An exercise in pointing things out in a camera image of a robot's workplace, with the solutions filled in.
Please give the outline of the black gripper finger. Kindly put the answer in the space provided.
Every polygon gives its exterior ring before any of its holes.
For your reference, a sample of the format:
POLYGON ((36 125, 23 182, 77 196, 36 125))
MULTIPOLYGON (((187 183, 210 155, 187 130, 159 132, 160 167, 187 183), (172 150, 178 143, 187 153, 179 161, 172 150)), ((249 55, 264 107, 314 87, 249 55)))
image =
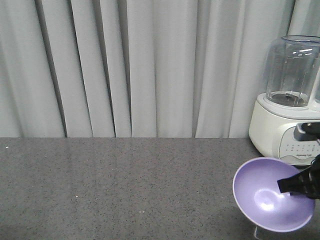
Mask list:
POLYGON ((320 156, 303 171, 277 181, 281 193, 297 193, 310 199, 320 199, 320 156))

